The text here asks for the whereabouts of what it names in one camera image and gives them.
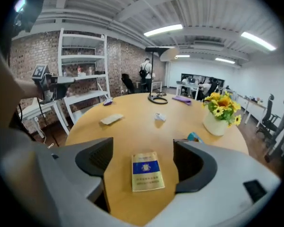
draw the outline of ceiling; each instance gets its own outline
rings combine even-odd
[[[140,47],[174,45],[191,57],[211,60],[220,56],[238,64],[249,61],[255,52],[268,53],[242,38],[244,31],[275,47],[283,43],[276,19],[259,0],[44,0],[33,31],[42,32],[61,23],[101,28]],[[143,35],[174,24],[184,28],[169,34]],[[194,46],[195,41],[214,42],[219,49],[200,49]]]

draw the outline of lamp base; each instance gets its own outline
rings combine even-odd
[[[149,94],[147,98],[154,104],[167,104],[168,103],[167,99],[160,97],[160,96],[152,96]]]

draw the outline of brick wall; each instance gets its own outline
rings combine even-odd
[[[31,75],[36,64],[47,64],[50,72],[58,75],[58,42],[60,31],[39,33],[36,35],[27,36],[14,40],[11,47],[10,55],[10,68],[13,74],[23,80],[31,81]],[[63,50],[63,54],[94,54],[93,50],[86,49],[66,49]],[[97,55],[103,55],[103,45],[101,44],[96,48]],[[107,66],[109,77],[109,88],[112,97],[121,95],[121,74],[127,73],[135,84],[139,78],[139,65],[144,62],[145,58],[151,58],[150,54],[147,54],[143,49],[140,49],[134,45],[126,42],[116,40],[113,38],[107,38]],[[95,71],[95,64],[81,64],[81,71],[87,72],[89,67]],[[66,72],[68,76],[77,76],[77,65],[67,66]],[[97,70],[104,70],[104,62],[100,60],[97,63]],[[156,74],[155,80],[164,80],[165,78],[165,63],[160,62],[157,57],[154,58],[154,72]],[[103,90],[106,90],[106,79],[98,79]],[[71,85],[68,95],[79,94],[88,92],[90,90],[97,89],[96,79],[82,80]],[[20,104],[22,109],[32,104],[33,99],[23,99]],[[98,98],[92,98],[75,105],[71,108],[73,111],[81,108],[88,107],[90,105],[99,102]],[[64,101],[61,103],[63,113],[68,117]],[[46,112],[47,121],[49,124],[58,121],[58,118],[54,111]],[[41,128],[45,126],[42,117],[39,117]],[[34,132],[35,129],[30,122],[25,121],[24,125],[30,132]]]

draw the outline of floor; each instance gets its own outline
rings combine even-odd
[[[176,90],[173,88],[165,88],[165,91],[170,94],[176,93]],[[267,163],[264,160],[264,155],[267,152],[267,148],[265,147],[265,144],[262,140],[263,135],[261,135],[261,133],[255,134],[257,131],[256,128],[257,122],[253,118],[250,118],[248,123],[244,124],[245,117],[247,117],[247,114],[243,115],[243,111],[240,111],[238,113],[243,116],[241,124],[238,126],[238,128],[246,141],[249,155],[252,156],[257,161],[259,161],[260,163],[262,163],[267,168],[269,168],[279,177],[282,177],[284,173],[284,160],[281,159],[281,157],[274,158],[270,163]],[[71,128],[72,122],[70,118],[68,119],[68,122],[70,125],[69,128]],[[62,126],[59,124],[59,122],[54,123],[53,125],[49,126],[49,128],[47,129],[44,129],[44,132],[47,136],[47,139],[45,141],[46,145],[49,146],[52,143],[55,143],[51,136],[51,132],[57,139],[57,142],[60,145],[60,147],[65,145],[67,135],[63,130]],[[43,142],[43,139],[41,139],[41,137],[38,134],[35,135],[34,138],[39,142]]]

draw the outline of black backpack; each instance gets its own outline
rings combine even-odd
[[[146,72],[145,67],[146,67],[146,65],[144,66],[144,69],[142,69],[142,65],[141,65],[141,69],[140,69],[140,71],[139,71],[140,77],[141,77],[142,79],[146,78],[146,76],[147,76],[147,74],[148,74],[148,72]]]

